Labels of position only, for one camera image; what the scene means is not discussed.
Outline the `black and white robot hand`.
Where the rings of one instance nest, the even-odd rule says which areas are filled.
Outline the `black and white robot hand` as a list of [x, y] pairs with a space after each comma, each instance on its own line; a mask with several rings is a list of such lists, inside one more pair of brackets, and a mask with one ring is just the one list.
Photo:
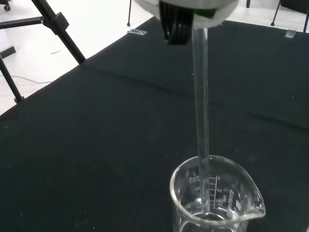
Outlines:
[[209, 29], [224, 22], [238, 0], [137, 0], [142, 9], [161, 22], [164, 39], [170, 45], [184, 45], [196, 29]]

